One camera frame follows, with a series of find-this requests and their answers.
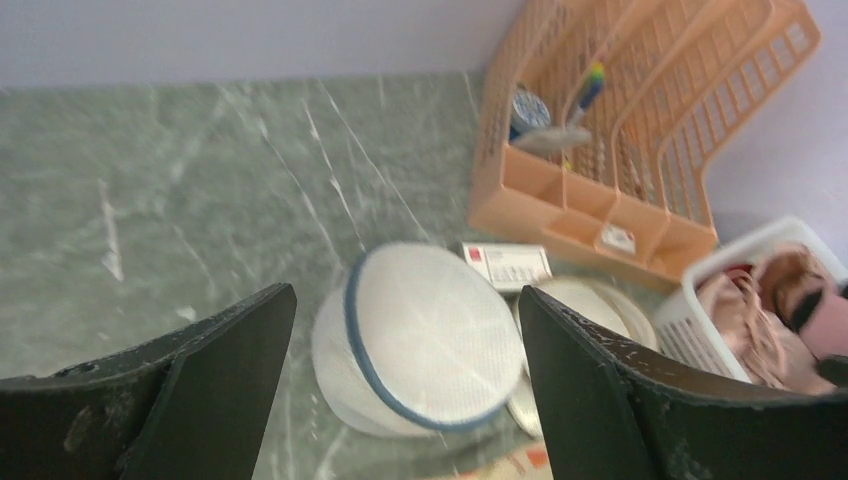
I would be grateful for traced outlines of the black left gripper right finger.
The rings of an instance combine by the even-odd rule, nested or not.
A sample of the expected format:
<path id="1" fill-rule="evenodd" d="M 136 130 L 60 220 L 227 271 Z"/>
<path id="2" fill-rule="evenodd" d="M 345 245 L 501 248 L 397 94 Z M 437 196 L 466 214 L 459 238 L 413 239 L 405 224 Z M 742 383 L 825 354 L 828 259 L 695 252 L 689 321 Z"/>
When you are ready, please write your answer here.
<path id="1" fill-rule="evenodd" d="M 546 293 L 519 298 L 557 479 L 843 479 L 847 393 L 808 396 L 691 368 Z"/>

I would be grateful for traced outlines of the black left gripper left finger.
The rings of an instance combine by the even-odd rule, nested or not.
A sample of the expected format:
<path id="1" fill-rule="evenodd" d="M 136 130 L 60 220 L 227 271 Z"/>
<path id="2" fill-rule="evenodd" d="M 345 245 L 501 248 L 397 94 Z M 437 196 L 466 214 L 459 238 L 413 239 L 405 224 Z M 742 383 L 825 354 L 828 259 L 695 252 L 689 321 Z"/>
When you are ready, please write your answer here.
<path id="1" fill-rule="evenodd" d="M 276 283 L 204 320 L 1 383 L 5 479 L 248 479 L 293 330 Z"/>

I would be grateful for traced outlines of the tulip print mesh laundry bag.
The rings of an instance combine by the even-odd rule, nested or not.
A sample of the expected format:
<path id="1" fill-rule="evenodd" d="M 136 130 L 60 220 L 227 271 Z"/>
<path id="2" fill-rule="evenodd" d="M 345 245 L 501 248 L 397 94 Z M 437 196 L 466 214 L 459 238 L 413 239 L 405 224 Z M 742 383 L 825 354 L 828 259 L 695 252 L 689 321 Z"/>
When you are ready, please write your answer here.
<path id="1" fill-rule="evenodd" d="M 523 446 L 493 463 L 457 476 L 463 480 L 553 480 L 544 442 Z"/>

